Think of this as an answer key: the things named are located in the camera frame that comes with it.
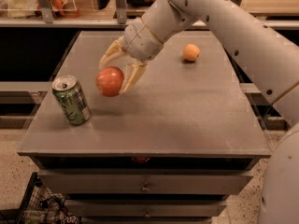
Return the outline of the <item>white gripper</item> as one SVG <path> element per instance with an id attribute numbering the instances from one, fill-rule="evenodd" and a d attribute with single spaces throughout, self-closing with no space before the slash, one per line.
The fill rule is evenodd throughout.
<path id="1" fill-rule="evenodd" d="M 136 58 L 125 66 L 124 81 L 121 84 L 120 94 L 130 91 L 144 75 L 148 63 L 163 49 L 160 42 L 144 24 L 137 18 L 125 28 L 123 36 L 114 40 L 99 61 L 100 70 L 109 67 L 115 60 L 124 57 L 127 53 Z"/>

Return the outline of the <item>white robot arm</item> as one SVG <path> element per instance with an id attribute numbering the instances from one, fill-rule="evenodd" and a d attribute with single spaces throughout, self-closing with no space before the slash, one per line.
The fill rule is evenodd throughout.
<path id="1" fill-rule="evenodd" d="M 134 58 L 121 87 L 125 93 L 164 43 L 196 21 L 205 23 L 290 125 L 268 162 L 258 223 L 299 224 L 298 46 L 229 0 L 156 0 L 110 45 L 99 67 L 122 54 Z"/>

